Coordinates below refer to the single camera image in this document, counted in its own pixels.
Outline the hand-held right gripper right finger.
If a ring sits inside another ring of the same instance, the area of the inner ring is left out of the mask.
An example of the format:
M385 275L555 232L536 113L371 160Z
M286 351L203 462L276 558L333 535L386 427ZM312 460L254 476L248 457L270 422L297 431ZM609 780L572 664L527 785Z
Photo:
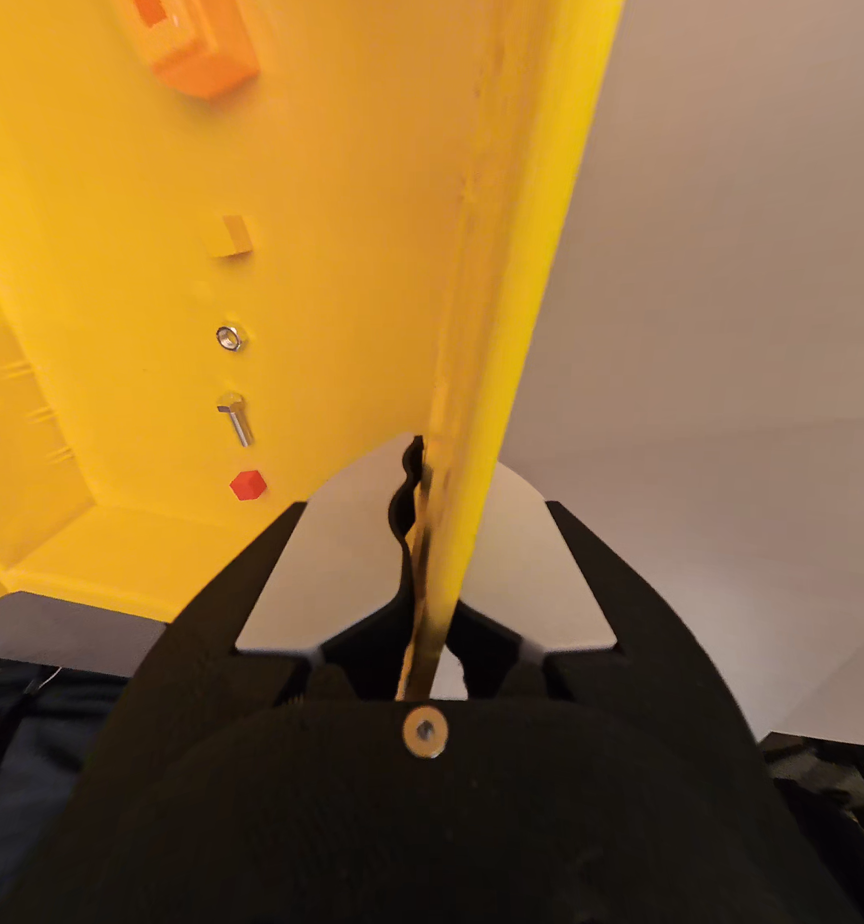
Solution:
M607 652L617 638L544 496L497 463L460 603L520 643L525 661Z

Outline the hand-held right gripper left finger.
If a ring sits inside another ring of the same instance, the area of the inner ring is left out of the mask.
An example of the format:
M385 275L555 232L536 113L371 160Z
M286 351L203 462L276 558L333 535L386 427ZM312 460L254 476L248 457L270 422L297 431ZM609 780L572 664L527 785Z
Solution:
M315 491L236 640L238 653L313 661L394 603L412 575L422 456L422 440L402 433Z

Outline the small metal screw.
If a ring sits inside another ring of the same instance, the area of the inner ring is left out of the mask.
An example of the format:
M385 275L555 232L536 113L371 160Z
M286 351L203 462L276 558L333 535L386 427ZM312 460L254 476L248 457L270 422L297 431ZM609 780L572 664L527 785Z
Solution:
M217 399L216 409L229 420L241 447L250 448L254 444L254 435L249 422L246 398L235 391L226 392Z

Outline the yellow cube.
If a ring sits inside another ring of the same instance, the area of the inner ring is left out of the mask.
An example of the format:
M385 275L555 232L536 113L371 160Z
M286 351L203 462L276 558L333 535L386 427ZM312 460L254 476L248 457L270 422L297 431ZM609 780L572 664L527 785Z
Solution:
M244 257L254 251L254 242L240 214L214 214L204 226L207 254L215 260Z

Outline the yellow plastic bin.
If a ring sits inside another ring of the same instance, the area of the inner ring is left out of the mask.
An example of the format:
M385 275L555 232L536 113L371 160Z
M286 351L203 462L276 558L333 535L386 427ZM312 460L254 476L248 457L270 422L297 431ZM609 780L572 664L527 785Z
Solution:
M111 3L0 2L0 606L170 622L288 504L420 434L413 690L624 3L240 2L261 72L211 102L161 85ZM214 214L254 251L209 257Z

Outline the orange cube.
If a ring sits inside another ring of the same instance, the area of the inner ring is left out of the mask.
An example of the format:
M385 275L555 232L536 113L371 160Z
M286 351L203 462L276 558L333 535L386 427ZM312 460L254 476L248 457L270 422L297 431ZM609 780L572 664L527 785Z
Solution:
M237 1L113 1L124 33L164 87L205 102L258 78L261 68Z

